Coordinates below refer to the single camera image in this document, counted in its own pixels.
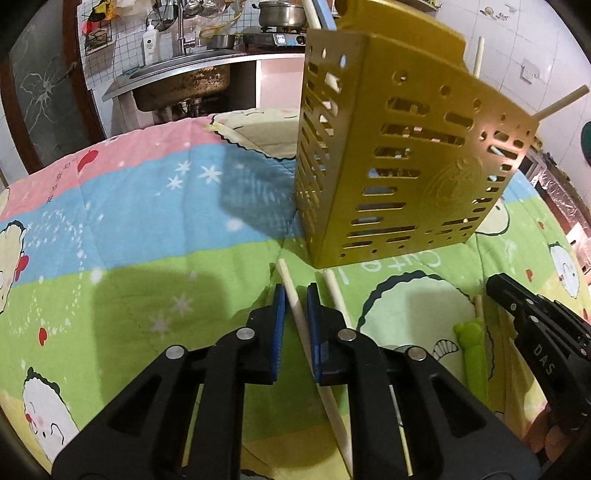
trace green toy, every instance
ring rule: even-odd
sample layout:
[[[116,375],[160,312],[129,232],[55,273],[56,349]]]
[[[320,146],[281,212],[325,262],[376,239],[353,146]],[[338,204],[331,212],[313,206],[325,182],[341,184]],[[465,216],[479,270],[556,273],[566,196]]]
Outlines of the green toy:
[[[484,320],[480,317],[467,323],[458,323],[453,331],[464,350],[464,365],[468,390],[487,407],[488,405],[488,367],[484,347]]]

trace white star print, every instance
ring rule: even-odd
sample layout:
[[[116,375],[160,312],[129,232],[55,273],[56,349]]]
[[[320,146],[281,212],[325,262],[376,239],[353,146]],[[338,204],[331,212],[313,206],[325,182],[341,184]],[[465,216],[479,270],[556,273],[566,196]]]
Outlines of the white star print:
[[[209,185],[212,181],[220,183],[219,176],[222,175],[221,171],[216,170],[216,166],[212,165],[211,168],[201,167],[204,172],[199,176],[200,179],[207,179],[206,184]]]
[[[163,338],[164,334],[168,333],[169,325],[170,320],[165,318],[162,312],[159,312],[156,317],[152,318],[152,328],[150,329],[150,332],[158,332],[160,338]]]
[[[181,184],[182,184],[182,180],[178,179],[178,175],[175,175],[174,178],[168,178],[170,180],[169,184],[166,185],[169,189],[174,190],[174,189],[181,189]]]
[[[191,299],[188,299],[183,293],[179,298],[173,297],[175,305],[170,309],[172,312],[178,312],[181,318],[185,313],[191,313],[193,309],[190,307]]]
[[[236,232],[244,226],[244,222],[239,218],[232,218],[226,222],[226,229],[229,232]]]
[[[191,170],[191,162],[186,160],[183,163],[179,163],[178,168],[176,168],[174,171],[179,171],[181,175],[185,175],[189,170]]]

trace colorful blanket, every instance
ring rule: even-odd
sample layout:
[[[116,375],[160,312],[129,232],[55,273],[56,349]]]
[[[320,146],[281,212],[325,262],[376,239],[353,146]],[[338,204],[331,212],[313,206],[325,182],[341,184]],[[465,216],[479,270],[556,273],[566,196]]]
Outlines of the colorful blanket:
[[[169,345],[211,345],[270,301],[284,258],[307,262],[293,197],[297,111],[187,119],[68,155],[0,196],[0,405],[47,469]],[[521,175],[465,244],[336,269],[356,327],[425,347],[464,379],[453,325],[507,272],[587,317],[582,273]],[[544,397],[485,302],[490,404],[518,435]],[[345,391],[334,389],[348,416]],[[246,388],[244,477],[348,478],[293,323],[279,381]]]

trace chopstick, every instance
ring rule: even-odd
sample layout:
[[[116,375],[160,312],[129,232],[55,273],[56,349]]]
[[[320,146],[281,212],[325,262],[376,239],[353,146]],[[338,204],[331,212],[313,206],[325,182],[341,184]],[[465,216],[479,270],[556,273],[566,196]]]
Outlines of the chopstick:
[[[310,353],[310,333],[308,331],[308,324],[304,315],[304,309],[301,306],[300,298],[297,295],[296,288],[293,280],[290,276],[290,271],[287,268],[285,260],[280,258],[276,264],[279,275],[283,280],[283,286],[287,292],[287,300],[290,303],[291,311],[294,316],[295,327],[297,328],[300,342],[304,348],[306,359],[308,360],[308,366],[312,371],[312,357]],[[351,445],[351,437],[347,429],[343,418],[340,416],[339,406],[336,403],[335,396],[330,387],[321,387],[316,384],[320,399],[324,405],[324,411],[329,419],[330,426],[333,429],[337,445],[339,446],[340,454],[345,462],[347,470],[349,471],[349,477],[353,477],[353,447]]]

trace blue gripper pad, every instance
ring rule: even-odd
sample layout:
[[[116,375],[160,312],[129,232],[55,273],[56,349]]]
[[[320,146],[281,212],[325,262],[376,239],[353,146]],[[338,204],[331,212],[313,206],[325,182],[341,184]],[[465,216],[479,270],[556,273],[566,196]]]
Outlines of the blue gripper pad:
[[[318,328],[319,297],[316,284],[308,287],[306,295],[306,309],[308,313],[308,330],[310,334],[310,353],[312,357],[312,373],[314,381],[320,382],[320,335]]]
[[[285,325],[286,298],[287,296],[285,293],[285,287],[280,283],[275,285],[275,294],[273,296],[275,330],[273,332],[273,344],[271,351],[271,377],[274,382],[277,381],[279,375],[279,367],[281,365],[281,345],[283,344],[283,328]]]

